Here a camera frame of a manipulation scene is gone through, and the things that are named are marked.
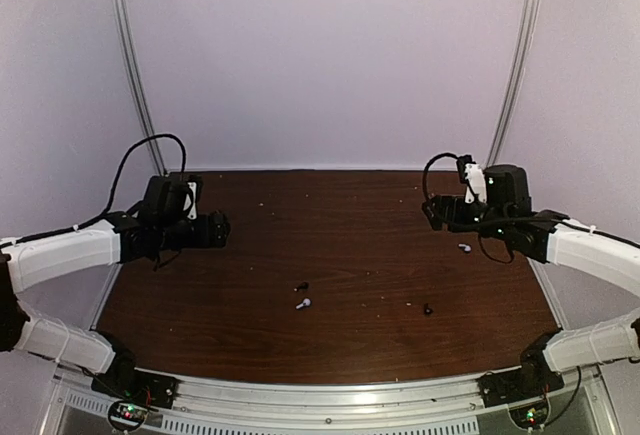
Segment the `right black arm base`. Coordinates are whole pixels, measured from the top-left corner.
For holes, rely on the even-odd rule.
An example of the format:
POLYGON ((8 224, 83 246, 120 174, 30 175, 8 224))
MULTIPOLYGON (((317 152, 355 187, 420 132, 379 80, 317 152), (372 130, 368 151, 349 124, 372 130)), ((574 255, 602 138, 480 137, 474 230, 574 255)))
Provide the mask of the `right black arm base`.
POLYGON ((561 375, 552 373, 542 380, 536 380, 525 376, 521 368, 487 372, 478 378, 477 384, 486 408, 541 398, 565 386, 561 375))

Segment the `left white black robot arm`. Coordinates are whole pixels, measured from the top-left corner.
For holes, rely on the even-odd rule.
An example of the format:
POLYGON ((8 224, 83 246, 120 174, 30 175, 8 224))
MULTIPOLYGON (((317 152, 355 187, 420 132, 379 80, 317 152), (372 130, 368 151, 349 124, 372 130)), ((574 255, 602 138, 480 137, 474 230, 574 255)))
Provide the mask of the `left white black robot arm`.
POLYGON ((19 300, 43 282, 95 267, 149 259, 163 265, 165 251, 223 248, 230 223, 221 212, 184 216, 169 226, 152 226, 123 212, 85 228, 74 226, 43 238, 1 241, 1 350, 22 350, 103 375, 123 399, 137 397, 144 379, 125 348, 96 331, 68 325, 19 300))

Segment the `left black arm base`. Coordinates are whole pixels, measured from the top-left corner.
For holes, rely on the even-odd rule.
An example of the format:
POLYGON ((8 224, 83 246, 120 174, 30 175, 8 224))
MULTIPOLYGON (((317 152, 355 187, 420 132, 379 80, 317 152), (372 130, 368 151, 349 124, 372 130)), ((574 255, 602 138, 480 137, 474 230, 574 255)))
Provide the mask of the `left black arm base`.
POLYGON ((143 407, 171 409, 177 394, 178 379, 136 369, 125 388, 117 388, 105 374, 91 375, 91 389, 143 407))

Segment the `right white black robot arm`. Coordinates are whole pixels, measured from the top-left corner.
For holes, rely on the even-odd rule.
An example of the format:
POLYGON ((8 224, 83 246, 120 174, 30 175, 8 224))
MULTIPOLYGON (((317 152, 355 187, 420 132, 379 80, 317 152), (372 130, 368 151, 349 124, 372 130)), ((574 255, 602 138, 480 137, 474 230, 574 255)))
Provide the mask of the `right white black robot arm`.
MULTIPOLYGON (((469 155, 456 159, 462 195, 436 195, 421 183, 422 211, 435 231, 474 233, 479 240, 504 243, 541 264, 568 267, 639 293, 639 245, 553 210, 532 208, 526 171, 510 164, 487 168, 469 155)), ((522 355, 513 374, 519 395, 535 395, 551 373, 592 364, 639 359, 639 311, 581 329, 543 335, 522 355)))

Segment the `lavender earbud at centre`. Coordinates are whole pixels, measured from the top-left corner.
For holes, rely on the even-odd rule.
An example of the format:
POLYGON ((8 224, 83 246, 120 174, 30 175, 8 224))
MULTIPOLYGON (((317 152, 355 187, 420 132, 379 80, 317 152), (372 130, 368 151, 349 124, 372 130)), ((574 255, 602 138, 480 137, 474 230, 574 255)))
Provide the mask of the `lavender earbud at centre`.
POLYGON ((312 301, 309 298, 304 298, 300 303, 295 306, 296 310, 303 310, 309 308, 312 304, 312 301))

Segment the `left small circuit board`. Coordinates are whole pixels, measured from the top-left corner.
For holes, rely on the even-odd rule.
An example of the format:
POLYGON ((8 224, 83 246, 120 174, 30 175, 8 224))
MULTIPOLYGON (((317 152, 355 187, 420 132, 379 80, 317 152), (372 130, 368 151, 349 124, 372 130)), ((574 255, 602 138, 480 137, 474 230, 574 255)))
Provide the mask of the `left small circuit board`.
POLYGON ((125 400, 114 401, 107 410, 107 421, 116 430, 131 431, 146 421, 149 410, 125 400))

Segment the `small circuit board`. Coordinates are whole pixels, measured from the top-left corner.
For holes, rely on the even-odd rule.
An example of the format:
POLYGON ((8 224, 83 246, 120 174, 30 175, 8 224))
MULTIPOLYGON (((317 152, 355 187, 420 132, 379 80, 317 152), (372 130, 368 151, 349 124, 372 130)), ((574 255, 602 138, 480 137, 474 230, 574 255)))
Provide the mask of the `small circuit board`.
POLYGON ((512 423, 517 428, 525 431, 532 431, 545 425, 549 415, 550 407, 543 401, 509 408, 509 416, 512 423))
POLYGON ((125 400, 114 401, 107 410, 107 421, 116 430, 131 431, 146 421, 149 410, 125 400))

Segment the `right small circuit board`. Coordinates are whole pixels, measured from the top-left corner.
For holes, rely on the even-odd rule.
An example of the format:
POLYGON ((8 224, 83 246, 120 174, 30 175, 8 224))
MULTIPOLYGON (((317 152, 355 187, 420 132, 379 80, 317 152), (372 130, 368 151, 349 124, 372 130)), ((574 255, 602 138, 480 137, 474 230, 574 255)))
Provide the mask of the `right small circuit board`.
POLYGON ((550 407, 543 401, 509 408, 509 416, 512 423, 517 428, 525 431, 532 431, 545 425, 549 415, 550 407))

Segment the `front aluminium rail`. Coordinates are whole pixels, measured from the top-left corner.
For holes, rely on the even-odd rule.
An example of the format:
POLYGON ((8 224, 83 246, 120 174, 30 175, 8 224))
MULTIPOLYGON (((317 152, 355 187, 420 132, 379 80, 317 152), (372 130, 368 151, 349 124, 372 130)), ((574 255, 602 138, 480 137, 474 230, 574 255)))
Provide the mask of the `front aluminium rail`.
POLYGON ((621 431, 599 369, 563 376, 541 397, 489 406, 479 374, 357 385, 256 384, 180 376, 169 408, 155 408, 136 434, 525 434, 528 407, 548 410, 536 434, 621 431))

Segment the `right aluminium frame post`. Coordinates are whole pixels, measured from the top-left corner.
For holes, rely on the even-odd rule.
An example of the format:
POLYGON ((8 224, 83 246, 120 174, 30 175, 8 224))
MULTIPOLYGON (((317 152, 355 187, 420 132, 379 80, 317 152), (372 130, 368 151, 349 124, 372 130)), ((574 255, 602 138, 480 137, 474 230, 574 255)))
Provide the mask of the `right aluminium frame post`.
POLYGON ((524 78, 526 60, 533 40, 541 0, 524 0, 507 85, 486 164, 494 165, 504 148, 509 125, 524 78))

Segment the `aluminium frame post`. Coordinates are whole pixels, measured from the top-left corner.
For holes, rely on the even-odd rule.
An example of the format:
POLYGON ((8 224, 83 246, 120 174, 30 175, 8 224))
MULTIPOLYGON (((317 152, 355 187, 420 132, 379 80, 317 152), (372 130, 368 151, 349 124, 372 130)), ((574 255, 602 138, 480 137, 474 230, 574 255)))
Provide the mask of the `aluminium frame post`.
POLYGON ((524 0, 507 85, 486 164, 494 165, 504 148, 509 125, 524 78, 526 60, 533 40, 541 0, 524 0))
POLYGON ((124 70, 129 83, 135 113, 140 124, 142 135, 151 137, 156 134, 149 112, 146 94, 142 82, 134 37, 129 20, 126 0, 112 0, 116 31, 123 56, 124 70))

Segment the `left aluminium frame post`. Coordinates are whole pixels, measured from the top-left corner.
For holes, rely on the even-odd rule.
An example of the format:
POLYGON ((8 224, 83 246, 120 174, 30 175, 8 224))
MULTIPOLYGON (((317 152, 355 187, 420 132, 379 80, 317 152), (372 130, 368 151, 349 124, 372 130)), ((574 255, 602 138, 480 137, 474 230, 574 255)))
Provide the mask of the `left aluminium frame post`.
POLYGON ((142 135, 151 137, 156 134, 149 112, 146 94, 142 82, 134 37, 129 20, 126 0, 112 0, 116 31, 123 56, 124 70, 129 83, 135 113, 140 124, 142 135))

